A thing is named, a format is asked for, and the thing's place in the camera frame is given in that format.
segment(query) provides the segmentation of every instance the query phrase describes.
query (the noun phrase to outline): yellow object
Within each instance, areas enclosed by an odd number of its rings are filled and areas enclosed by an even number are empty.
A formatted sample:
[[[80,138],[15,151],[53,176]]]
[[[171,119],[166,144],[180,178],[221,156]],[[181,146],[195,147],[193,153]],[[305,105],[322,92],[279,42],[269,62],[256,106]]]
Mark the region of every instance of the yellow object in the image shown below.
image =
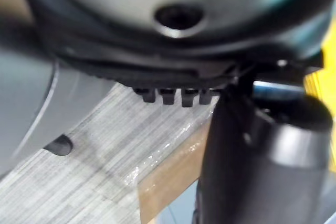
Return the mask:
[[[305,87],[308,94],[326,104],[336,122],[336,20],[325,38],[323,52],[324,69],[307,76]],[[332,136],[330,169],[336,172],[336,127]]]

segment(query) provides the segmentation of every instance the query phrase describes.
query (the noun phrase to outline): wood grain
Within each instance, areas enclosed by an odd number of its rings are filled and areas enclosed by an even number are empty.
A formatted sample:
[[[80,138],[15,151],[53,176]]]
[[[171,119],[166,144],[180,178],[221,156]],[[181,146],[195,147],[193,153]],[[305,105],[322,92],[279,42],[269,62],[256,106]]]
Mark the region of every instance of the wood grain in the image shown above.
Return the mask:
[[[209,123],[189,137],[138,185],[141,223],[151,221],[198,179],[208,131]]]

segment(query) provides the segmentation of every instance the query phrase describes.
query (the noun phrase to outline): black plastic tab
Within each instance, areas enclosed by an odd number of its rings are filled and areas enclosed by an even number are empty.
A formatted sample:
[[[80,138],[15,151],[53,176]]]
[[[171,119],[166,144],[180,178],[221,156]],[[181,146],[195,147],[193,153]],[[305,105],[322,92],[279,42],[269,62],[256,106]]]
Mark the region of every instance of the black plastic tab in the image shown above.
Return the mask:
[[[198,95],[197,89],[182,89],[182,107],[191,108],[194,105],[194,98]]]
[[[156,101],[155,89],[133,89],[134,92],[142,96],[144,102],[154,103]]]
[[[173,105],[175,102],[176,89],[159,89],[164,105]]]

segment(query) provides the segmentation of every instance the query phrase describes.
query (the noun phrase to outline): wooden board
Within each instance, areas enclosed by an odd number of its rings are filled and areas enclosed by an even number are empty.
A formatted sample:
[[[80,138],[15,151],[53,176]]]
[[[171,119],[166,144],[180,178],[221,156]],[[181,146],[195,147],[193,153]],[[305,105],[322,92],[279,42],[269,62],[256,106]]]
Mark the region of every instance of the wooden board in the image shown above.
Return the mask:
[[[155,216],[198,179],[208,131],[209,123],[203,125],[140,182],[138,191],[142,224],[154,221]]]

